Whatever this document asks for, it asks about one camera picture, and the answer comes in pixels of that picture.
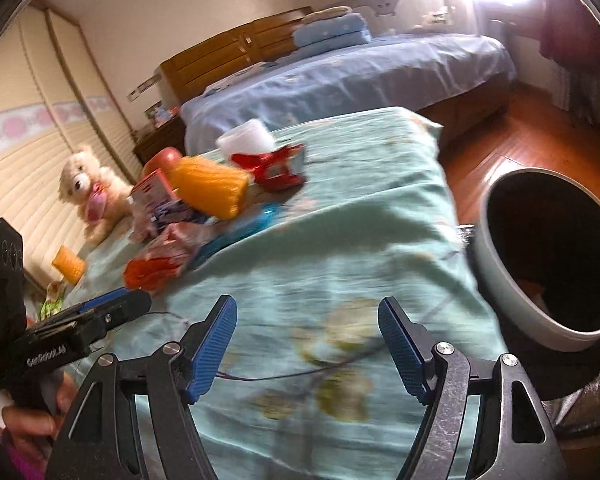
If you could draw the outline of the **left hand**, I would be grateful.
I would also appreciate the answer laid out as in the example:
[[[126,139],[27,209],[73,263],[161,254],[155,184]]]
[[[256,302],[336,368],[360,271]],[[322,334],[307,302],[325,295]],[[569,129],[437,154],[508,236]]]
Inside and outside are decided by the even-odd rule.
[[[20,408],[18,405],[2,409],[5,428],[12,437],[16,450],[29,462],[40,468],[46,466],[52,447],[48,440],[57,438],[77,393],[78,387],[65,373],[56,392],[55,416],[44,411]]]

